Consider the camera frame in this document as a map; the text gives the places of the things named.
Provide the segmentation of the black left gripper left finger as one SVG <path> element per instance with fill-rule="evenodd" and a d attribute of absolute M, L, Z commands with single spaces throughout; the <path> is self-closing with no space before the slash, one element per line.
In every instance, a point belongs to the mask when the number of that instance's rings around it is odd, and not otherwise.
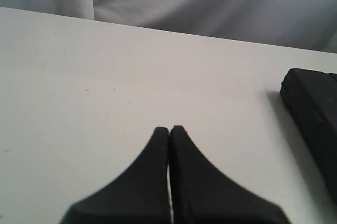
<path fill-rule="evenodd" d="M 169 223 L 169 131 L 156 127 L 132 164 L 110 184 L 73 204 L 62 223 Z"/>

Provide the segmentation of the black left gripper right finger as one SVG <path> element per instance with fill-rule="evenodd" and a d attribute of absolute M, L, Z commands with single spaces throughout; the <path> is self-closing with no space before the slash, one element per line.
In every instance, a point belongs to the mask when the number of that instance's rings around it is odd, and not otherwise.
<path fill-rule="evenodd" d="M 283 210 L 220 172 L 183 126 L 169 141 L 174 223 L 289 223 Z"/>

